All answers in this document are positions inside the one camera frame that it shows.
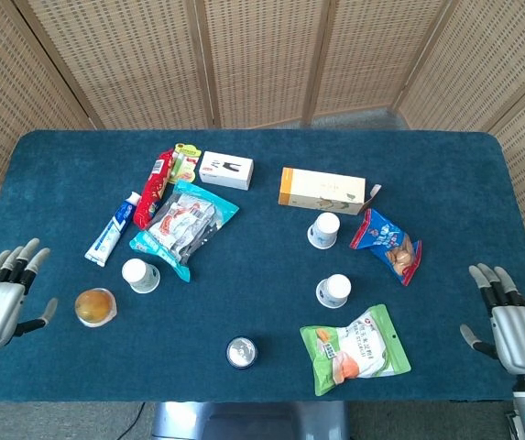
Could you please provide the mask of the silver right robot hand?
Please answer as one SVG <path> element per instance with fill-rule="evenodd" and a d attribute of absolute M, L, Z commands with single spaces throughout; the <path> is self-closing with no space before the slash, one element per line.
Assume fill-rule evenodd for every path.
<path fill-rule="evenodd" d="M 487 309 L 494 341 L 478 338 L 467 324 L 460 325 L 464 341 L 473 350 L 500 362 L 511 375 L 525 376 L 525 298 L 501 267 L 478 263 L 468 268 Z"/>

